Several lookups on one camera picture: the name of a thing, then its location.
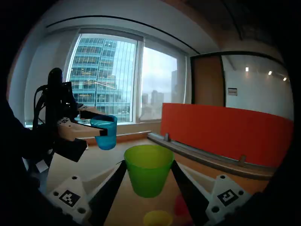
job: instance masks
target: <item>window frame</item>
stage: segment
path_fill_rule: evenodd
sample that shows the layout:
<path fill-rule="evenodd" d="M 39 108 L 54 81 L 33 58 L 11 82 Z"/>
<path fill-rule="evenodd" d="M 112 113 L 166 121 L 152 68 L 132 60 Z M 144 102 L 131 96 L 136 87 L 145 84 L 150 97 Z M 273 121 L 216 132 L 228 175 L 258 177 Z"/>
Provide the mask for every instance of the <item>window frame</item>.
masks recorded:
<path fill-rule="evenodd" d="M 114 40 L 118 40 L 118 37 L 120 37 L 121 40 L 124 41 L 124 39 L 132 39 L 137 41 L 136 45 L 136 52 L 135 52 L 135 60 L 134 60 L 134 73 L 132 76 L 132 89 L 131 89 L 131 99 L 130 103 L 130 122 L 119 122 L 117 123 L 118 125 L 127 125 L 127 124 L 141 124 L 141 123 L 158 123 L 161 122 L 161 119 L 151 119 L 151 120 L 140 120 L 139 118 L 139 110 L 140 110 L 140 105 L 141 105 L 141 92 L 142 92 L 142 87 L 141 87 L 141 81 L 142 81 L 142 62 L 143 62 L 143 48 L 145 46 L 145 42 L 151 41 L 152 43 L 158 43 L 160 47 L 164 47 L 164 49 L 170 50 L 171 55 L 166 53 L 166 51 L 160 51 L 158 48 L 152 48 L 156 51 L 162 52 L 164 54 L 168 54 L 172 57 L 175 55 L 180 55 L 182 57 L 185 57 L 185 85 L 184 85 L 184 103 L 191 103 L 191 94 L 190 91 L 187 90 L 187 86 L 191 86 L 189 83 L 191 81 L 190 76 L 190 57 L 189 54 L 184 52 L 183 50 L 171 45 L 170 43 L 167 43 L 165 41 L 162 41 L 160 39 L 151 37 L 149 35 L 143 35 L 141 36 L 140 32 L 139 35 L 133 34 L 133 33 L 128 33 L 124 31 L 118 31 L 118 30 L 113 30 L 113 29 L 104 29 L 104 28 L 81 28 L 78 29 L 78 34 L 76 38 L 76 42 L 73 46 L 70 48 L 70 52 L 72 52 L 71 57 L 69 57 L 69 63 L 68 63 L 68 68 L 67 68 L 67 74 L 66 74 L 66 79 L 65 81 L 70 81 L 71 78 L 71 68 L 73 64 L 73 60 L 76 54 L 76 51 L 78 49 L 78 46 L 80 44 L 80 39 L 83 35 L 85 34 L 96 34 L 96 35 L 105 35 L 105 36 L 114 36 Z"/>

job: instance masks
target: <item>sign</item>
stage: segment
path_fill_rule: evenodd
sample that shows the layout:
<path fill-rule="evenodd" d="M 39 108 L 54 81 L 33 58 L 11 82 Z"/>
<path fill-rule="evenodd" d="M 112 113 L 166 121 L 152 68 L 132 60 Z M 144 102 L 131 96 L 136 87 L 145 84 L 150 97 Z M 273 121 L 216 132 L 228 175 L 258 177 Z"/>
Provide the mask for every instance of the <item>sign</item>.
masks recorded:
<path fill-rule="evenodd" d="M 228 95 L 237 96 L 237 89 L 236 88 L 228 88 Z"/>

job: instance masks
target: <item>white wall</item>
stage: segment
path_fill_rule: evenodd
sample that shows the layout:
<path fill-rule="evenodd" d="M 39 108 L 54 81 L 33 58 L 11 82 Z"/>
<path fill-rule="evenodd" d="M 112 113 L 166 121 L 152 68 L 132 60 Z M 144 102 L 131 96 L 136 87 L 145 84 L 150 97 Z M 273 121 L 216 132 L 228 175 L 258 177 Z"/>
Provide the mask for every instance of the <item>white wall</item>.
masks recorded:
<path fill-rule="evenodd" d="M 166 31 L 186 42 L 200 53 L 217 51 L 217 44 L 204 30 L 186 15 L 160 0 L 64 0 L 44 16 L 45 24 L 82 15 L 110 15 L 143 22 Z M 65 21 L 48 28 L 49 31 L 78 25 L 117 26 L 143 32 L 197 55 L 176 39 L 153 28 L 112 18 L 81 18 Z"/>
<path fill-rule="evenodd" d="M 19 121 L 24 124 L 24 96 L 25 86 L 28 71 L 35 51 L 45 35 L 45 27 L 42 23 L 36 25 L 24 40 L 15 61 L 12 65 L 9 78 L 11 82 L 9 85 L 8 102 L 13 110 L 13 113 Z"/>
<path fill-rule="evenodd" d="M 38 87 L 47 84 L 49 72 L 59 67 L 66 75 L 65 66 L 71 46 L 76 42 L 77 29 L 54 33 L 46 36 L 40 44 L 32 59 L 25 91 L 24 114 L 26 121 L 33 120 L 33 98 Z M 40 118 L 44 119 L 44 112 L 41 111 Z"/>
<path fill-rule="evenodd" d="M 226 107 L 260 111 L 293 120 L 290 83 L 267 73 L 225 71 Z M 229 96 L 228 88 L 237 88 Z"/>

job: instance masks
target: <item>wooden table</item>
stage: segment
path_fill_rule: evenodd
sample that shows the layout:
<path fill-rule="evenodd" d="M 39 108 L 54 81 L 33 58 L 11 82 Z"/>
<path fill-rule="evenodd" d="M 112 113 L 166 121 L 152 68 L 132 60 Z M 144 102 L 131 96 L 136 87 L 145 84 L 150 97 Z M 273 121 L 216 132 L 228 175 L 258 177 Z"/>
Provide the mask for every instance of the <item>wooden table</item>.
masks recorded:
<path fill-rule="evenodd" d="M 96 145 L 89 145 L 89 149 L 83 153 L 77 163 L 55 154 L 49 169 L 46 191 L 52 191 L 72 175 L 78 175 L 82 180 L 89 180 L 94 175 L 123 160 L 124 152 L 132 146 L 156 144 L 146 139 L 146 136 L 139 136 L 137 139 L 130 139 L 130 141 L 125 138 L 120 140 L 122 142 L 118 143 L 114 149 L 108 151 L 100 150 Z M 250 194 L 262 191 L 268 183 L 268 181 L 264 180 L 253 180 L 224 173 L 187 159 L 179 154 L 174 153 L 174 155 L 177 162 L 212 178 L 216 178 L 220 174 L 228 175 Z M 139 197 L 134 193 L 128 173 L 126 172 L 105 225 L 143 225 L 144 215 L 152 210 L 165 210 L 173 215 L 173 225 L 183 225 L 190 221 L 190 216 L 177 217 L 173 213 L 175 199 L 179 194 L 180 190 L 172 172 L 170 172 L 163 191 L 159 196 L 151 199 Z"/>

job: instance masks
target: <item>orange panel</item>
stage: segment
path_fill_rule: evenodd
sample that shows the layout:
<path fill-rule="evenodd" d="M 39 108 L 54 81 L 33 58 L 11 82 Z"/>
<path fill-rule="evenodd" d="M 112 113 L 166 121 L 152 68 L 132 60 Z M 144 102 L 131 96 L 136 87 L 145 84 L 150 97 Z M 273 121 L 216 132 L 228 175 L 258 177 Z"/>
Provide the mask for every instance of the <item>orange panel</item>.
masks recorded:
<path fill-rule="evenodd" d="M 163 104 L 161 135 L 204 151 L 277 167 L 292 140 L 291 120 L 237 108 Z"/>

